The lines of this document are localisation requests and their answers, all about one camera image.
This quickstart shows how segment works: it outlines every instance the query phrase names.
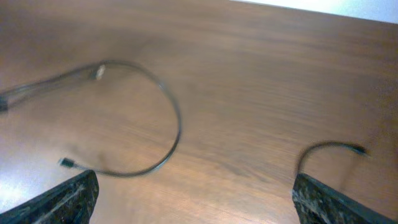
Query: thin black wire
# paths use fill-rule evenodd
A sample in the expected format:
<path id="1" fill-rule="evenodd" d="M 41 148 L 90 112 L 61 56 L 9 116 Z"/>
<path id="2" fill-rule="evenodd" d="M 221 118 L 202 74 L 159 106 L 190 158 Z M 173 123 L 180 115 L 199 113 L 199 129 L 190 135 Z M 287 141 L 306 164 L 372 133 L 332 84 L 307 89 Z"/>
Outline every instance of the thin black wire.
<path id="1" fill-rule="evenodd" d="M 164 84 L 164 82 L 162 82 L 157 76 L 155 76 L 152 72 L 150 72 L 148 69 L 146 69 L 145 67 L 143 67 L 142 65 L 136 63 L 136 62 L 127 62 L 127 61 L 123 61 L 123 60 L 103 60 L 97 63 L 91 63 L 89 65 L 84 65 L 82 67 L 78 67 L 70 72 L 67 73 L 63 73 L 61 75 L 58 75 L 56 77 L 50 78 L 48 80 L 44 80 L 44 81 L 40 81 L 40 82 L 36 82 L 36 83 L 32 83 L 32 84 L 28 84 L 28 85 L 21 85 L 21 86 L 17 86 L 13 89 L 4 91 L 2 93 L 0 93 L 0 98 L 7 100 L 8 98 L 12 97 L 13 95 L 19 94 L 21 92 L 24 91 L 29 91 L 29 90 L 34 90 L 35 88 L 41 88 L 41 87 L 46 87 L 49 85 L 53 85 L 58 83 L 59 81 L 62 81 L 66 78 L 75 76 L 77 73 L 79 73 L 80 71 L 84 71 L 84 70 L 89 70 L 89 69 L 99 69 L 100 66 L 105 65 L 106 68 L 108 66 L 124 66 L 127 68 L 130 68 L 132 70 L 138 70 L 140 72 L 142 72 L 149 80 L 153 81 L 154 83 L 156 83 L 160 90 L 162 91 L 162 93 L 169 99 L 169 101 L 171 102 L 173 109 L 175 111 L 175 115 L 177 117 L 177 135 L 175 137 L 174 143 L 172 145 L 172 147 L 170 148 L 170 150 L 168 151 L 168 153 L 166 153 L 166 155 L 161 158 L 161 160 L 159 160 L 158 162 L 156 162 L 154 165 L 146 168 L 146 169 L 142 169 L 139 171 L 134 171 L 134 172 L 116 172 L 116 171 L 111 171 L 111 170 L 102 170 L 102 169 L 92 169 L 89 167 L 85 167 L 79 164 L 76 164 L 73 160 L 68 159 L 68 158 L 64 158 L 63 160 L 66 161 L 66 163 L 68 163 L 68 165 L 65 165 L 65 163 L 61 163 L 61 165 L 63 166 L 67 166 L 67 167 L 72 167 L 72 168 L 76 168 L 76 169 L 83 169 L 83 170 L 94 170 L 95 172 L 99 173 L 99 174 L 103 174 L 103 175 L 108 175 L 108 176 L 112 176 L 112 177 L 136 177 L 136 176 L 140 176 L 140 175 L 144 175 L 144 174 L 148 174 L 152 171 L 155 171 L 157 169 L 160 169 L 172 156 L 172 154 L 175 152 L 178 142 L 180 141 L 181 138 L 181 134 L 182 134 L 182 117 L 181 117 L 181 112 L 180 112 L 180 107 L 177 103 L 177 100 L 175 99 L 175 97 L 173 96 L 173 94 L 170 92 L 170 90 L 166 87 L 166 85 Z M 17 101 L 14 102 L 11 105 L 8 105 L 8 109 L 12 108 L 13 106 L 17 105 L 18 103 L 21 102 Z"/>
<path id="2" fill-rule="evenodd" d="M 297 161 L 297 166 L 296 166 L 296 172 L 295 174 L 301 173 L 301 170 L 304 166 L 304 162 L 308 159 L 309 155 L 316 150 L 323 149 L 325 147 L 343 147 L 345 149 L 349 149 L 359 155 L 362 156 L 367 156 L 367 150 L 360 146 L 359 144 L 355 143 L 350 143 L 350 142 L 339 142 L 339 141 L 325 141 L 325 142 L 320 142 L 316 143 L 308 148 L 306 148 L 303 153 L 301 153 L 300 157 L 298 158 Z"/>

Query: long black cable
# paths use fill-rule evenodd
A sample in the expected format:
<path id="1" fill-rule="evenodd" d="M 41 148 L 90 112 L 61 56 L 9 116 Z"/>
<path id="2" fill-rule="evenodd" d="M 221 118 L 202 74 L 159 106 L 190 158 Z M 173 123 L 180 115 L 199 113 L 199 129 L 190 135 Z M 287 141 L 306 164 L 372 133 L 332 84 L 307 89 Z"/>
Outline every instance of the long black cable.
<path id="1" fill-rule="evenodd" d="M 308 148 L 306 148 L 303 153 L 301 153 L 300 157 L 297 160 L 296 172 L 295 174 L 299 174 L 304 166 L 305 161 L 308 159 L 309 155 L 316 150 L 323 149 L 326 147 L 343 147 L 345 149 L 349 149 L 359 155 L 366 156 L 367 150 L 360 146 L 359 144 L 350 143 L 350 142 L 340 142 L 340 141 L 324 141 L 320 143 L 316 143 Z"/>
<path id="2" fill-rule="evenodd" d="M 169 99 L 171 102 L 173 109 L 175 111 L 175 115 L 177 117 L 177 135 L 175 137 L 174 143 L 168 153 L 161 158 L 158 162 L 156 162 L 154 165 L 142 169 L 139 171 L 134 171 L 134 172 L 116 172 L 116 171 L 111 171 L 111 170 L 101 170 L 101 169 L 92 169 L 88 168 L 82 165 L 79 165 L 75 163 L 75 161 L 69 159 L 69 158 L 63 158 L 60 160 L 60 165 L 69 167 L 69 168 L 76 168 L 76 169 L 83 169 L 83 170 L 94 170 L 95 172 L 103 175 L 108 175 L 112 177 L 136 177 L 144 174 L 148 174 L 154 170 L 157 170 L 161 168 L 172 156 L 172 154 L 175 152 L 178 142 L 180 141 L 181 134 L 182 134 L 182 117 L 181 117 L 181 112 L 180 112 L 180 107 L 177 103 L 177 100 L 173 96 L 173 94 L 170 92 L 170 90 L 166 87 L 164 82 L 162 82 L 157 76 L 155 76 L 152 72 L 150 72 L 148 69 L 143 67 L 142 65 L 136 63 L 136 62 L 127 62 L 123 60 L 102 60 L 100 62 L 96 63 L 91 63 L 89 65 L 84 65 L 82 67 L 76 68 L 70 72 L 63 73 L 61 75 L 58 75 L 56 77 L 50 78 L 48 80 L 28 84 L 28 85 L 21 85 L 17 86 L 15 88 L 12 88 L 10 90 L 4 91 L 0 93 L 0 112 L 2 111 L 7 111 L 8 109 L 12 108 L 13 106 L 17 105 L 18 103 L 26 100 L 31 94 L 29 92 L 31 91 L 32 94 L 40 93 L 42 91 L 47 91 L 48 89 L 54 88 L 54 86 L 57 86 L 58 83 L 66 80 L 67 78 L 71 77 L 78 77 L 81 76 L 80 72 L 84 70 L 94 70 L 95 72 L 92 73 L 90 76 L 87 78 L 96 78 L 100 79 L 104 68 L 112 67 L 112 66 L 123 66 L 126 68 L 130 68 L 132 70 L 138 70 L 142 72 L 149 80 L 153 81 L 156 83 L 160 90 L 163 92 L 163 94 Z"/>

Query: wood grain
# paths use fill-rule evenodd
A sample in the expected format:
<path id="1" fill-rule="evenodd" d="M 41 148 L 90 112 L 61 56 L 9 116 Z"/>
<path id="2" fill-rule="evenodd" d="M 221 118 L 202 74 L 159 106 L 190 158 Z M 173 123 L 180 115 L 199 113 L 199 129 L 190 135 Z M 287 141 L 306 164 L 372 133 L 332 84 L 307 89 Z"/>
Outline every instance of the wood grain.
<path id="1" fill-rule="evenodd" d="M 224 0 L 3 1 L 0 20 L 0 89 L 121 58 L 180 102 L 176 154 L 100 176 L 92 223 L 298 223 L 296 158 L 327 139 L 372 158 L 324 150 L 306 172 L 397 216 L 397 25 Z M 0 212 L 76 175 L 61 157 L 140 169 L 175 128 L 156 86 L 122 70 L 34 98 L 0 116 Z"/>

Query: cable connector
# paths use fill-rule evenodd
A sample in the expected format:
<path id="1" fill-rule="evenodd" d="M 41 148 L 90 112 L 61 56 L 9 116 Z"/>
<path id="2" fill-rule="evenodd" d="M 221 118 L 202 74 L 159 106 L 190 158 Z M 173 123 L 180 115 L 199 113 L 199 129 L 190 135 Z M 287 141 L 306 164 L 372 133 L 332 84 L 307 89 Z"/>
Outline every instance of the cable connector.
<path id="1" fill-rule="evenodd" d="M 72 168 L 75 166 L 75 161 L 68 158 L 60 159 L 58 163 L 60 164 L 60 166 L 64 166 L 67 168 Z"/>
<path id="2" fill-rule="evenodd" d="M 8 111 L 8 101 L 5 97 L 0 96 L 0 113 Z"/>

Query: short black cable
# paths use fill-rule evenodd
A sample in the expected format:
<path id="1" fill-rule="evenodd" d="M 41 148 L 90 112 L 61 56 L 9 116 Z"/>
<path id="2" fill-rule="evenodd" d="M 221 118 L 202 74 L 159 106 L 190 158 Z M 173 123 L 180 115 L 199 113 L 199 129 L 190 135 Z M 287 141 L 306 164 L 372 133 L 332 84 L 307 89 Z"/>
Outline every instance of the short black cable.
<path id="1" fill-rule="evenodd" d="M 350 142 L 339 142 L 339 141 L 325 141 L 325 142 L 320 142 L 316 143 L 308 148 L 306 148 L 303 153 L 301 153 L 300 157 L 298 158 L 297 166 L 296 166 L 296 171 L 295 175 L 301 173 L 301 170 L 304 166 L 305 161 L 308 159 L 309 155 L 316 150 L 323 149 L 326 147 L 343 147 L 345 149 L 349 149 L 359 155 L 366 156 L 367 150 L 363 147 L 360 146 L 359 144 L 355 143 L 350 143 Z"/>
<path id="2" fill-rule="evenodd" d="M 46 90 L 46 88 L 49 87 L 50 85 L 55 85 L 56 83 L 61 82 L 67 78 L 76 76 L 81 71 L 84 71 L 84 70 L 100 71 L 100 70 L 103 70 L 104 66 L 105 67 L 123 66 L 126 68 L 130 68 L 132 70 L 138 70 L 141 73 L 143 73 L 149 80 L 151 80 L 152 82 L 156 83 L 159 86 L 162 93 L 171 102 L 173 109 L 175 111 L 175 115 L 177 117 L 177 135 L 175 137 L 174 143 L 172 144 L 172 147 L 169 149 L 168 153 L 166 153 L 166 155 L 163 158 L 161 158 L 161 160 L 159 160 L 154 165 L 152 165 L 146 169 L 142 169 L 142 170 L 135 171 L 135 172 L 116 172 L 116 171 L 111 171 L 111 170 L 92 169 L 89 167 L 79 165 L 79 164 L 75 163 L 75 161 L 73 161 L 72 159 L 69 159 L 69 158 L 61 159 L 60 165 L 69 167 L 69 168 L 76 168 L 76 169 L 83 169 L 83 170 L 90 169 L 90 170 L 94 170 L 95 172 L 97 172 L 99 174 L 108 175 L 108 176 L 112 176 L 112 177 L 136 177 L 136 176 L 148 174 L 152 171 L 160 169 L 170 159 L 170 157 L 172 156 L 172 154 L 175 152 L 175 150 L 177 148 L 178 142 L 180 141 L 181 134 L 182 134 L 182 116 L 181 116 L 180 107 L 177 103 L 177 100 L 175 99 L 173 94 L 170 92 L 170 90 L 166 87 L 164 82 L 162 82 L 152 72 L 150 72 L 148 69 L 146 69 L 145 67 L 143 67 L 142 65 L 140 65 L 138 63 L 127 62 L 127 61 L 123 61 L 123 60 L 103 60 L 98 63 L 92 63 L 89 65 L 85 65 L 85 66 L 76 68 L 70 72 L 63 73 L 56 77 L 50 78 L 48 80 L 44 80 L 44 81 L 40 81 L 40 82 L 28 84 L 28 85 L 17 86 L 15 88 L 12 88 L 10 90 L 0 93 L 0 109 L 1 109 L 1 111 L 7 111 L 7 110 L 9 110 L 9 108 L 12 108 L 13 106 L 20 103 L 22 100 L 26 99 L 26 98 L 21 98 L 21 100 L 17 99 L 13 103 L 8 102 L 9 99 L 11 99 L 12 97 L 15 97 L 16 95 L 18 95 L 20 93 L 24 93 L 24 92 L 31 91 L 31 90 L 36 90 L 38 88 L 43 88 L 44 90 Z"/>

